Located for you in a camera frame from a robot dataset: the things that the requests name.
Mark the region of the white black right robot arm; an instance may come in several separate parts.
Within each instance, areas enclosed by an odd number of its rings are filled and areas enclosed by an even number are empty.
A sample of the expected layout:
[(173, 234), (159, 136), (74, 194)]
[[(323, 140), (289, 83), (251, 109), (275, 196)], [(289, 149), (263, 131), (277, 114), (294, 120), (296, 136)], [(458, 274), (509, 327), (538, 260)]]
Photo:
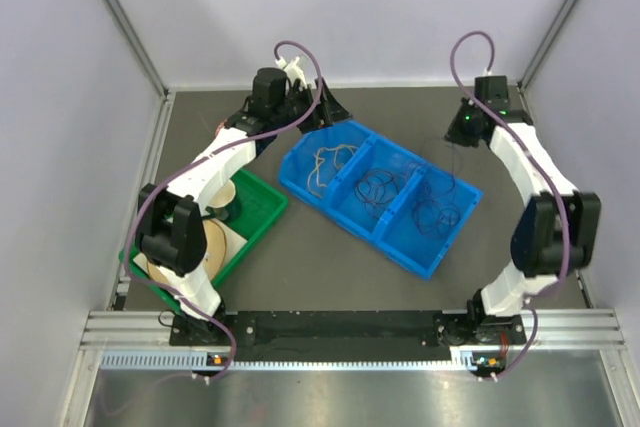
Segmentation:
[(602, 204), (597, 194), (579, 191), (558, 170), (529, 115), (512, 108), (504, 76), (475, 79), (474, 97), (462, 99), (446, 139), (463, 147), (485, 142), (508, 170), (524, 206), (509, 263), (467, 303), (466, 329), (487, 343), (514, 329), (527, 300), (590, 264)]

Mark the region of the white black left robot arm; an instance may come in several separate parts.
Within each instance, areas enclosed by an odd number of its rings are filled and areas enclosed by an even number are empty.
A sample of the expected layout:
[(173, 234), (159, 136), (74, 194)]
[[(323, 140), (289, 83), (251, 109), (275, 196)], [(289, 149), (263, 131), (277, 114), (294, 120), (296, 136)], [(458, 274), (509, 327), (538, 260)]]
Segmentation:
[(226, 120), (214, 141), (187, 167), (140, 191), (135, 247), (158, 267), (166, 290), (194, 318), (192, 331), (203, 342), (220, 341), (227, 329), (218, 313), (222, 299), (205, 268), (208, 241), (202, 217), (207, 207), (237, 171), (286, 129), (306, 134), (351, 117), (323, 78), (309, 86), (301, 74), (261, 68), (241, 109)]

